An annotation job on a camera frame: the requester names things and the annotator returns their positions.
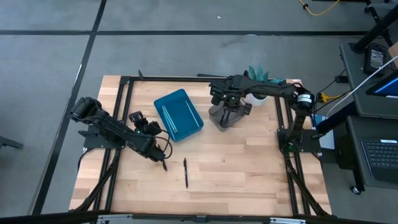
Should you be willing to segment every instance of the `black pen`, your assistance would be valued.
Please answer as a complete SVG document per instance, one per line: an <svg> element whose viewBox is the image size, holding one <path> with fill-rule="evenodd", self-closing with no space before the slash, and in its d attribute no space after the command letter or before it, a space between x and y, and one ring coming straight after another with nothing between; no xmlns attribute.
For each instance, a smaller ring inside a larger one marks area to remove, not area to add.
<svg viewBox="0 0 398 224"><path fill-rule="evenodd" d="M185 186L188 188L187 160L184 158Z"/></svg>

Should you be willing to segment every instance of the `blue tray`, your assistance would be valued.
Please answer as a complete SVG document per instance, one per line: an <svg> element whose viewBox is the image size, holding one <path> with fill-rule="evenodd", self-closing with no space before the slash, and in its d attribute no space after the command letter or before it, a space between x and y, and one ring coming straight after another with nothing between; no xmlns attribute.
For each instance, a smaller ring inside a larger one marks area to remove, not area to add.
<svg viewBox="0 0 398 224"><path fill-rule="evenodd" d="M164 126L170 133L170 138L175 142L183 140L191 134L201 130L203 127L202 119L193 106L187 93L183 89L177 90L167 96L163 96L162 98L155 100L154 105L157 113L160 115L160 118L164 123ZM166 117L163 114L162 106L165 106L166 110L169 112L170 118L177 128L177 133L174 133L173 129L168 125Z"/></svg>

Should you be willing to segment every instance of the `table leg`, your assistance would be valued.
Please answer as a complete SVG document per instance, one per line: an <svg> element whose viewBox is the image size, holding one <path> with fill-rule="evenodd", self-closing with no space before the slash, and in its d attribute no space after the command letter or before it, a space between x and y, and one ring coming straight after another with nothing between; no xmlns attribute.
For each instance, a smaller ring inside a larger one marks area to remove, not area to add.
<svg viewBox="0 0 398 224"><path fill-rule="evenodd" d="M359 173L358 169L353 169L353 174L354 174L355 186L352 186L349 189L352 191L352 193L360 195L362 192L365 191L365 186L363 185L361 173Z"/></svg>
<svg viewBox="0 0 398 224"><path fill-rule="evenodd" d="M4 138L4 137L0 136L0 147L1 146L10 146L10 147L14 147L16 149L21 149L24 145L19 142L16 142L11 139Z"/></svg>

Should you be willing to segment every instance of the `black floor stripe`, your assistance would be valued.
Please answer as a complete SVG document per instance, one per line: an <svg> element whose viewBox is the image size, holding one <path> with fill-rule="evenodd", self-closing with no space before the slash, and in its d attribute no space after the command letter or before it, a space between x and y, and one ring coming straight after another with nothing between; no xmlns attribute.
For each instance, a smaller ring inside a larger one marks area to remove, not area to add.
<svg viewBox="0 0 398 224"><path fill-rule="evenodd" d="M101 30L96 35L284 35L362 36L367 31L261 31L261 30Z"/></svg>
<svg viewBox="0 0 398 224"><path fill-rule="evenodd" d="M32 208L32 215L40 215L42 213L42 209L43 209L43 206L45 203L45 198L46 198L47 193L50 188L52 176L53 176L55 168L57 166L58 158L61 153L63 140L65 139L65 135L67 133L68 125L70 122L70 118L69 118L68 114L76 102L78 92L79 92L81 83L83 81L83 77L84 77L86 67L88 64L88 59L90 57L90 53L91 53L91 50L94 45L94 41L95 41L95 37L96 37L95 32L98 30L98 26L101 22L101 18L104 13L105 5L106 5L106 0L102 0L101 5L99 6L99 9L98 9L98 13L97 13L97 16L95 19L92 33L90 35L90 38L88 39L86 50L85 50L85 53L83 54L83 58L81 60L80 69L79 69L77 78L75 80L75 84L71 90L66 109L62 116L61 124L58 127L56 139L55 139L55 141L52 145L52 148L50 150L51 156L46 163L45 172L41 178L41 182L39 182L40 185L39 185L37 194L35 195L36 197L34 198L35 202L34 202L34 205Z"/></svg>
<svg viewBox="0 0 398 224"><path fill-rule="evenodd" d="M90 35L90 30L0 30L0 35Z"/></svg>

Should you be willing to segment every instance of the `wheel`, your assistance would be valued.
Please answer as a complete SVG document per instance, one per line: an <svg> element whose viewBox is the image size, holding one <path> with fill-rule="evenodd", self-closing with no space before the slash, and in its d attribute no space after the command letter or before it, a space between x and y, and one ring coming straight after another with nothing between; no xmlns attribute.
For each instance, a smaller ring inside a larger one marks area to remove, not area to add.
<svg viewBox="0 0 398 224"><path fill-rule="evenodd" d="M361 192L356 188L356 186L352 186L349 189L351 190L352 193L356 195L361 195Z"/></svg>

